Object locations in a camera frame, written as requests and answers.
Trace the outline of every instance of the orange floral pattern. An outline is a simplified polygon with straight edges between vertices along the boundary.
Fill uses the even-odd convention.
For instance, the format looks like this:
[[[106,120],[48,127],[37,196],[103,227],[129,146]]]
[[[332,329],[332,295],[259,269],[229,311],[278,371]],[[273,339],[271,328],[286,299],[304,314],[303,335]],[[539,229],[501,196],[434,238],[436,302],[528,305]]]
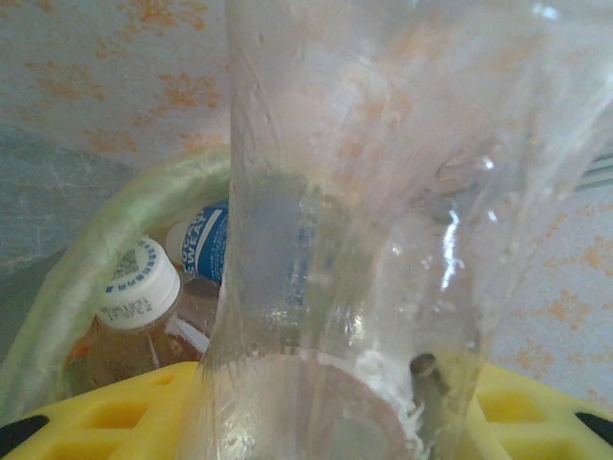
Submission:
[[[585,324],[585,318],[591,311],[589,304],[581,302],[576,294],[563,289],[559,299],[549,303],[544,309],[535,310],[534,316],[544,316],[550,321],[564,323],[572,331],[576,331],[581,324]]]
[[[21,0],[0,0],[0,8],[16,8],[21,6]],[[9,18],[7,11],[0,11],[0,17],[3,19]]]
[[[599,395],[594,388],[587,389],[587,399],[594,403],[594,405],[600,409],[608,410],[613,414],[613,404],[609,403],[606,396]]]
[[[539,243],[491,353],[498,364],[609,410],[611,197],[609,186],[568,198]]]
[[[132,125],[134,127],[151,127],[155,125],[157,118],[149,115],[148,113],[137,113],[134,116]]]
[[[46,12],[53,12],[54,11],[54,2],[53,0],[40,0],[38,2],[38,6]]]
[[[44,123],[45,119],[48,118],[47,115],[52,104],[51,100],[42,99],[37,104],[17,103],[13,110],[19,120],[37,126]]]
[[[128,51],[124,41],[103,37],[98,39],[98,47],[94,56],[97,59],[127,58]]]
[[[190,0],[130,0],[118,8],[125,12],[132,32],[152,32],[163,35],[164,28],[188,24],[197,31],[206,27],[207,7]]]
[[[45,63],[26,62],[26,67],[36,73],[36,81],[48,96],[57,99],[94,98],[106,99],[101,84],[94,81],[87,64],[56,64],[52,60]]]
[[[535,378],[541,379],[549,372],[556,359],[554,355],[543,349],[543,345],[528,339],[526,346],[517,352],[512,361],[518,364],[524,371],[532,373]]]
[[[136,143],[129,131],[108,132],[104,129],[85,129],[83,134],[87,136],[89,146],[94,151],[106,153],[136,151]]]
[[[206,105],[216,108],[219,102],[219,93],[216,91],[215,80],[208,77],[190,77],[186,72],[178,75],[160,75],[165,88],[162,96],[156,97],[160,101],[153,110],[161,115],[169,110],[193,108]]]
[[[185,151],[194,151],[202,149],[203,147],[210,146],[213,144],[221,144],[223,142],[223,136],[220,134],[180,134],[181,139],[183,139],[183,150]]]
[[[546,260],[543,266],[560,270],[570,264],[583,264],[601,270],[607,277],[613,277],[613,239],[606,240],[602,236],[594,239],[594,244],[588,246],[582,254],[568,257],[553,257]]]

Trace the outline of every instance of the wallpaper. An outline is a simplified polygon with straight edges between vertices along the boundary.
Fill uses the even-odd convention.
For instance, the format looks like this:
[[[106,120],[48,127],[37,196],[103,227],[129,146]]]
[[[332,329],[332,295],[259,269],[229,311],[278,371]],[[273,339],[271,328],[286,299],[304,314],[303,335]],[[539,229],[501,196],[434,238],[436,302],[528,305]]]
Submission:
[[[613,413],[613,186],[572,194],[542,237],[491,360]]]
[[[229,138],[222,0],[0,0],[0,123],[144,167]]]

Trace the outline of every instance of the plastic bottle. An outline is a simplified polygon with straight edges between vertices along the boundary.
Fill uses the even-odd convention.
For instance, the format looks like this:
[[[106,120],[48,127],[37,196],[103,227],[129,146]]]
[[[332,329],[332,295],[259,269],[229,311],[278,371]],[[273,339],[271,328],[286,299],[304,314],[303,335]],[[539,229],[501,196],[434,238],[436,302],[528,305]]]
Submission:
[[[166,236],[170,259],[186,273],[221,283],[228,237],[228,201],[205,207],[192,222],[179,222]]]
[[[141,239],[125,253],[106,287],[83,339],[86,359],[70,366],[68,393],[199,360],[209,346],[218,291],[218,285],[202,278],[180,276],[160,244]]]

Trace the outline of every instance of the small metal object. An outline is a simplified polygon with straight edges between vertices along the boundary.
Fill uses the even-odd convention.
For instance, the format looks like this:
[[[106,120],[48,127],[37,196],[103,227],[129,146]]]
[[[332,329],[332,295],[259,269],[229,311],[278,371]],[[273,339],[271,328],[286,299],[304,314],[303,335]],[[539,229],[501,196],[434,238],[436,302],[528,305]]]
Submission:
[[[425,446],[430,446],[430,458],[436,458],[436,430],[443,424],[443,397],[449,391],[434,355],[423,353],[409,364],[413,381],[413,401],[422,406],[421,427],[418,435]]]

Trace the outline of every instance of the gray surface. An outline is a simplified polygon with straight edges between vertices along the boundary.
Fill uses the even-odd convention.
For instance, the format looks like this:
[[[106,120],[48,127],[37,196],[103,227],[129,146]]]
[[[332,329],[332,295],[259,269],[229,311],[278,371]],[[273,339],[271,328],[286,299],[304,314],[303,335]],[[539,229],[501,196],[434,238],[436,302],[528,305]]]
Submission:
[[[65,248],[132,170],[0,125],[0,280]]]
[[[0,363],[9,351],[47,272],[59,260],[61,253],[40,259],[0,281]]]

